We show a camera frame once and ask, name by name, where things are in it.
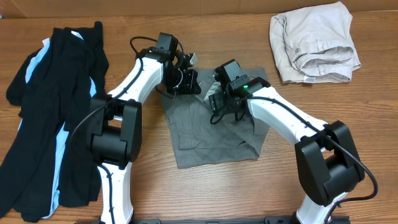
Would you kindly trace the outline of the grey shorts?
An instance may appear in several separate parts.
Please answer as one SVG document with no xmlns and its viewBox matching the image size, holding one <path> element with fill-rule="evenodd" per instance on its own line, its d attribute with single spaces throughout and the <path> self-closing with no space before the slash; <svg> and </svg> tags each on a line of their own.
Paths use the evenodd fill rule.
<svg viewBox="0 0 398 224">
<path fill-rule="evenodd" d="M 208 97 L 220 91 L 220 84 L 212 69 L 199 68 L 197 72 L 199 95 L 160 97 L 177 167 L 258 159 L 269 125 L 249 113 L 241 121 L 236 121 L 234 114 L 226 114 L 219 123 L 211 124 Z"/>
</svg>

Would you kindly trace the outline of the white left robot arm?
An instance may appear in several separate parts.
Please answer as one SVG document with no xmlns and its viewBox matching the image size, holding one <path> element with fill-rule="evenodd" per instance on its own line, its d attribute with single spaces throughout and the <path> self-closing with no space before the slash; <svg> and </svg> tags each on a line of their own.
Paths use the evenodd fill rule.
<svg viewBox="0 0 398 224">
<path fill-rule="evenodd" d="M 142 106 L 159 84 L 171 96 L 199 94 L 198 57 L 181 50 L 150 47 L 137 54 L 134 68 L 105 96 L 90 103 L 86 145 L 101 176 L 100 223 L 132 223 L 131 170 L 142 145 Z"/>
</svg>

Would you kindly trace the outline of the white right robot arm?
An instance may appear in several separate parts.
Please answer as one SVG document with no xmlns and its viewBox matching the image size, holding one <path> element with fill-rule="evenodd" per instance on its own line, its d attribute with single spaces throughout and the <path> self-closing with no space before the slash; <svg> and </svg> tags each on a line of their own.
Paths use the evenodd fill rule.
<svg viewBox="0 0 398 224">
<path fill-rule="evenodd" d="M 365 178 L 366 168 L 348 127 L 328 124 L 283 99 L 264 79 L 242 75 L 221 81 L 208 95 L 213 116 L 233 113 L 239 121 L 246 112 L 275 129 L 294 145 L 300 185 L 305 198 L 291 216 L 269 217 L 266 223 L 349 223 L 332 216 L 347 202 L 346 195 Z"/>
</svg>

